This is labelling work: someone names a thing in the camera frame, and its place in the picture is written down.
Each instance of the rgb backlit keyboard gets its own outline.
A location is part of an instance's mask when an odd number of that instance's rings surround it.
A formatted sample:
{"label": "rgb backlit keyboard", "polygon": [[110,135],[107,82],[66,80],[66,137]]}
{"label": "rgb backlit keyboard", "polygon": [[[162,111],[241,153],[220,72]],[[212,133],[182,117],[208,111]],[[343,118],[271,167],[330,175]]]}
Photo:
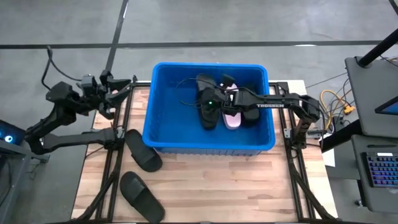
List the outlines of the rgb backlit keyboard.
{"label": "rgb backlit keyboard", "polygon": [[372,187],[398,188],[398,154],[364,152],[368,177]]}

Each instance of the wooden table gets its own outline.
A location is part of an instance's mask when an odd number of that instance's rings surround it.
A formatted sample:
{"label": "wooden table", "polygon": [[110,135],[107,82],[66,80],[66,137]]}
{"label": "wooden table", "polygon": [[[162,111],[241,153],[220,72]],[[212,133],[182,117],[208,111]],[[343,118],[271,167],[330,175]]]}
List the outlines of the wooden table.
{"label": "wooden table", "polygon": [[[302,80],[291,80],[288,83],[291,93],[306,94]],[[148,96],[149,88],[135,88],[128,129],[137,129],[142,133]],[[138,167],[125,146],[121,176],[127,171],[133,171],[145,181],[166,210],[163,222],[297,221],[277,110],[273,110],[273,118],[276,144],[269,152],[253,157],[161,154],[164,162],[161,170],[148,173]],[[110,125],[109,120],[97,113],[94,128],[107,128]],[[99,147],[97,144],[89,145],[87,153]],[[312,192],[328,212],[337,217],[321,150],[309,146],[303,150],[303,157]],[[81,215],[98,193],[105,159],[105,150],[86,159],[72,218]],[[108,211],[109,194],[105,199],[104,214]],[[300,198],[304,214],[307,215],[302,192]],[[146,220],[118,191],[114,222]]]}

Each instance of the black slide sandal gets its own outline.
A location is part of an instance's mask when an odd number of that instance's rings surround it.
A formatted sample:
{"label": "black slide sandal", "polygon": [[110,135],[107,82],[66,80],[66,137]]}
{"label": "black slide sandal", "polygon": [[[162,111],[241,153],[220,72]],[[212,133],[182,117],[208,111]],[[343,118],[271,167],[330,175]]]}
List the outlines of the black slide sandal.
{"label": "black slide sandal", "polygon": [[147,147],[142,141],[139,131],[132,129],[126,132],[124,140],[131,151],[132,158],[146,172],[158,171],[162,165],[162,159],[155,149]]}
{"label": "black slide sandal", "polygon": [[136,173],[127,172],[122,176],[120,192],[149,223],[160,223],[164,218],[163,206]]}

